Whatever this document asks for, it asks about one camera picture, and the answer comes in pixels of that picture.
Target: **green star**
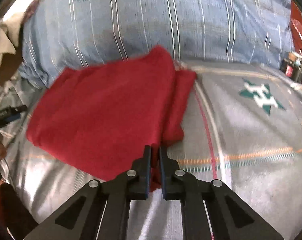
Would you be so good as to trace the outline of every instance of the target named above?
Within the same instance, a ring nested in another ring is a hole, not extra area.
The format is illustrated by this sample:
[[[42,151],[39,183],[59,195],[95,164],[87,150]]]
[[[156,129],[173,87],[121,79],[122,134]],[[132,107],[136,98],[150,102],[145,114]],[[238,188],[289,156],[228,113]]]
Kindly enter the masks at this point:
[[[279,101],[271,95],[269,84],[257,86],[246,79],[243,81],[245,89],[239,92],[240,96],[253,99],[268,115],[270,115],[272,106],[285,110]]]

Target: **metal screw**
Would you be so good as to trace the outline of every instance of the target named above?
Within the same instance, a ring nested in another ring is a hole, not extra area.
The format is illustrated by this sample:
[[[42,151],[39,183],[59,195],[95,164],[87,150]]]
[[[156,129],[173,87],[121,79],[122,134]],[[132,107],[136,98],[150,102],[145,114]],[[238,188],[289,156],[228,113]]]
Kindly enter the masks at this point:
[[[177,176],[183,176],[184,174],[186,174],[183,170],[176,170],[175,171],[175,175]]]
[[[99,182],[97,180],[91,180],[89,182],[89,187],[97,187],[99,185]]]
[[[219,179],[215,179],[212,184],[215,186],[215,187],[221,187],[222,186],[222,181],[219,180]]]
[[[127,176],[129,177],[134,177],[137,174],[135,170],[128,170],[127,171]]]

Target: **bed sheet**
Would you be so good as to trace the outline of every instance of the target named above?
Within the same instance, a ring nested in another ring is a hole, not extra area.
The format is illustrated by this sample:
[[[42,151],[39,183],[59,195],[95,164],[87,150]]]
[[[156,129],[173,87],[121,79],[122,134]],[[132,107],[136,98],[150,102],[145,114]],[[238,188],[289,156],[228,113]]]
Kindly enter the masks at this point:
[[[169,157],[205,181],[216,170],[285,240],[294,239],[302,229],[302,86],[263,65],[182,65],[198,77],[182,122],[185,137],[168,149]],[[259,107],[245,83],[269,89],[278,107]],[[93,179],[27,141],[43,92],[20,77],[0,88],[0,108],[25,103],[30,109],[1,131],[9,165],[2,163],[2,172],[38,222]],[[128,239],[182,239],[180,217],[179,201],[166,202],[156,190],[147,201],[132,201]]]
[[[279,68],[291,0],[44,0],[24,26],[22,77],[49,87],[74,69],[146,54]]]

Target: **folded red cloth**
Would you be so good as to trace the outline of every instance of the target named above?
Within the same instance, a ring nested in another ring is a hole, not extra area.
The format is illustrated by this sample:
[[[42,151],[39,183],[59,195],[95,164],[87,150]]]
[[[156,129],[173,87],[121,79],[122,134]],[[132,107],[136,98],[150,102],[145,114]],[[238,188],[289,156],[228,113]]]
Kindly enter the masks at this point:
[[[144,57],[83,70],[65,69],[33,112],[27,138],[57,159],[110,180],[143,155],[182,140],[195,80],[155,47]]]

